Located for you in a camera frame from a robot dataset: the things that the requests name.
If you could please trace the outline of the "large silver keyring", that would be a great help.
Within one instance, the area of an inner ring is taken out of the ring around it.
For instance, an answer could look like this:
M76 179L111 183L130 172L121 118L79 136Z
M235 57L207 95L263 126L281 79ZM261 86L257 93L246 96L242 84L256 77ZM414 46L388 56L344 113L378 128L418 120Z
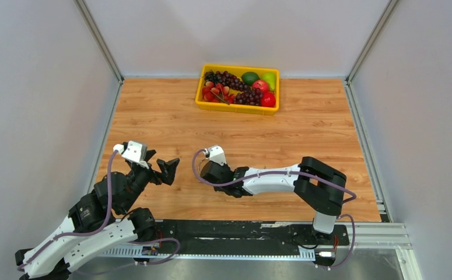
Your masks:
M201 174L202 166L203 166L204 164L206 164L207 161L208 161L208 158L207 158L207 157L204 157L203 159L200 160L200 162L198 163L198 166L197 166L197 170L198 170L197 173L198 173L198 174Z

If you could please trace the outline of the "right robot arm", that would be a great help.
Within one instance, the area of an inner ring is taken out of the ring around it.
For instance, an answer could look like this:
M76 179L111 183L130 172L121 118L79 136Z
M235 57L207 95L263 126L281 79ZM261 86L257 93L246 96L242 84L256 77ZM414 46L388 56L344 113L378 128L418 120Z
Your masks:
M202 182L235 198L262 193L294 193L315 210L311 235L327 243L345 203L347 176L314 157L279 169L238 167L208 161L199 173Z

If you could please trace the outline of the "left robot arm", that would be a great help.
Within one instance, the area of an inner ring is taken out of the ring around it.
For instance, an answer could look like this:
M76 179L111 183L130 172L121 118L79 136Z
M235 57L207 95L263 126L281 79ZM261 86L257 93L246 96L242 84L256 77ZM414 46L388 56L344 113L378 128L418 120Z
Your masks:
M181 249L174 237L164 237L151 211L132 205L149 184L172 185L178 158L157 160L153 170L148 160L155 150L125 142L114 147L104 178L84 195L64 217L61 224L35 248L15 253L21 279L68 279L88 261L123 243L148 247L158 254L163 243L175 243L165 263Z

